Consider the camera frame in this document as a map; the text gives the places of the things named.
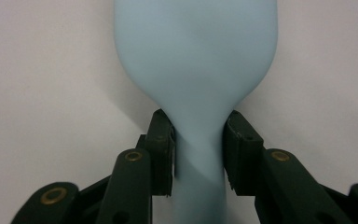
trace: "white background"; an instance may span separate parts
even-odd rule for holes
[[[278,4],[275,60],[237,109],[266,147],[347,193],[358,182],[358,1]],[[46,184],[110,175],[156,109],[118,61],[113,1],[1,0],[0,223]],[[230,224],[258,222],[253,198],[227,199]],[[170,203],[155,200],[155,223],[170,222]]]

